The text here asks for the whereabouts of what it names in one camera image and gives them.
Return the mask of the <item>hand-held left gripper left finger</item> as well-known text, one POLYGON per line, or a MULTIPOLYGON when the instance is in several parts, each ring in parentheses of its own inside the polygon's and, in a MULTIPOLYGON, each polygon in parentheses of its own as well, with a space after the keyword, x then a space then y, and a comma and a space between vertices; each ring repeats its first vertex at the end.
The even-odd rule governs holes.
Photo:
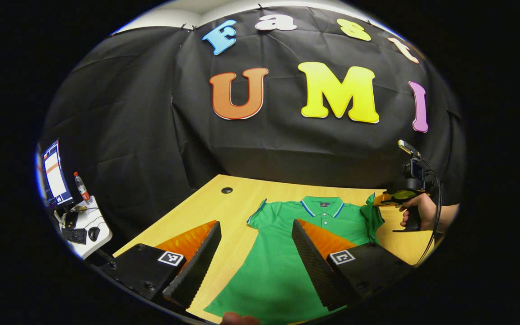
POLYGON ((156 246, 137 243, 100 270, 142 298, 184 312, 200 290, 221 238, 221 223, 211 220, 156 246))

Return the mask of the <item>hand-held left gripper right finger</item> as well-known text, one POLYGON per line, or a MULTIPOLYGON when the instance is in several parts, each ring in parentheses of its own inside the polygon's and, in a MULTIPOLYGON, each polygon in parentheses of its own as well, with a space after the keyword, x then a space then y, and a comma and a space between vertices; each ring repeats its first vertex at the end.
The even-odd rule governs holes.
POLYGON ((329 311, 367 300, 413 271, 413 265, 378 243, 355 245, 305 220, 293 221, 292 239, 329 311))

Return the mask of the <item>green T-shirt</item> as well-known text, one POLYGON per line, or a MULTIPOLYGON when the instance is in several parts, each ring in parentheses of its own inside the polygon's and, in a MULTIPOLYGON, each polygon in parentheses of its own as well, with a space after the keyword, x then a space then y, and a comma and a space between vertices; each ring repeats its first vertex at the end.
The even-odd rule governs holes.
POLYGON ((215 316, 227 312, 252 316, 260 325, 287 325, 330 314, 322 305, 292 238, 297 219, 314 224, 355 245, 378 243, 384 224, 375 195, 363 205, 340 197, 262 202, 247 225, 257 237, 243 265, 204 309, 215 316))

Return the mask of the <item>white side desk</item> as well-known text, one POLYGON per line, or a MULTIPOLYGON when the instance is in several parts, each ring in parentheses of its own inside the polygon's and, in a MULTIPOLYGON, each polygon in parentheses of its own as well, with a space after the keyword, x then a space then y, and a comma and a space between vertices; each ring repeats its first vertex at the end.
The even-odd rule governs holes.
POLYGON ((82 201, 75 206, 75 208, 79 209, 79 211, 78 219, 76 220, 74 227, 76 229, 85 229, 86 231, 97 227, 99 229, 99 233, 95 241, 90 239, 88 234, 85 235, 86 243, 70 242, 65 239, 61 234, 62 229, 65 228, 67 224, 66 217, 64 216, 65 211, 62 210, 60 212, 52 212, 52 220, 57 222, 56 228, 58 228, 58 234, 63 239, 64 243, 66 243, 67 247, 83 260, 91 256, 93 252, 101 249, 101 247, 108 243, 113 236, 113 233, 107 225, 102 211, 99 209, 97 198, 95 196, 92 196, 91 198, 93 200, 91 205, 87 205, 84 201, 82 201))

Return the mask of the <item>black keyboard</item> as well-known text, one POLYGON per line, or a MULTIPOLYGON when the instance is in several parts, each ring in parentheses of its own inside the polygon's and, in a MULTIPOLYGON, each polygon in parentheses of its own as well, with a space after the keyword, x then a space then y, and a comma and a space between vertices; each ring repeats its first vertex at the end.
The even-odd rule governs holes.
POLYGON ((68 242, 87 244, 88 231, 85 228, 62 228, 60 234, 68 242))

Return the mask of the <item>plastic bottle with red cap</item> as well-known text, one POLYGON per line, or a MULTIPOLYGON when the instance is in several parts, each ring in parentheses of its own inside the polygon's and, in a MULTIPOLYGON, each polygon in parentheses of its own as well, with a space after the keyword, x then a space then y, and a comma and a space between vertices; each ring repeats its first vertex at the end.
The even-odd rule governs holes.
POLYGON ((87 190, 87 187, 78 172, 74 172, 74 179, 81 198, 86 203, 86 205, 91 205, 93 203, 93 198, 91 195, 89 195, 89 191, 87 190))

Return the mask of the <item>computer monitor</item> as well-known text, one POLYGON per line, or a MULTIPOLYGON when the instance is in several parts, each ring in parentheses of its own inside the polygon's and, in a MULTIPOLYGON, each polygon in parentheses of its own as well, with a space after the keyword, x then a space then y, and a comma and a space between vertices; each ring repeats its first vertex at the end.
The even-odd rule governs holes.
POLYGON ((41 198, 50 209, 68 209, 74 203, 62 166, 59 144, 56 139, 37 154, 41 198))

